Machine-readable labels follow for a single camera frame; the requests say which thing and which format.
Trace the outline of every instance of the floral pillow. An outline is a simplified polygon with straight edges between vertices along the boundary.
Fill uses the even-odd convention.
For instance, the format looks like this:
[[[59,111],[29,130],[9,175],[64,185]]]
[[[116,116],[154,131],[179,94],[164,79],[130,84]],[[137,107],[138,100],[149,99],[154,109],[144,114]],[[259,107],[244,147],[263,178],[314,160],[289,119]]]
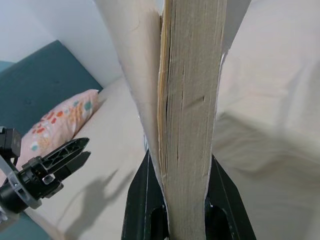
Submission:
[[[31,130],[21,142],[21,157],[17,168],[29,159],[52,152],[70,141],[95,112],[98,105],[98,90],[91,89],[60,103]]]

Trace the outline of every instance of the black holder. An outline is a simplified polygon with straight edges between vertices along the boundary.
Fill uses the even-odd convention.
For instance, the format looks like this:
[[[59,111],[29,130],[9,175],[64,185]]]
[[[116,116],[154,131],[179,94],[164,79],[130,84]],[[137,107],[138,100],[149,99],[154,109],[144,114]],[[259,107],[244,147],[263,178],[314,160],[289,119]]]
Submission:
[[[237,187],[212,156],[205,199],[206,240],[257,240]],[[169,237],[167,212],[149,152],[128,191],[122,240]]]

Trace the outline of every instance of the teal headboard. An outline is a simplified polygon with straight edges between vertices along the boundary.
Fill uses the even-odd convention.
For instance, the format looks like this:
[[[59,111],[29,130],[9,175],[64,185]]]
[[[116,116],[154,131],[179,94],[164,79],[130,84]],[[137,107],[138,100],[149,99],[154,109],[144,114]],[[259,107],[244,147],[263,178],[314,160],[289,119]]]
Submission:
[[[59,41],[0,72],[0,126],[24,135],[57,104],[100,84]]]

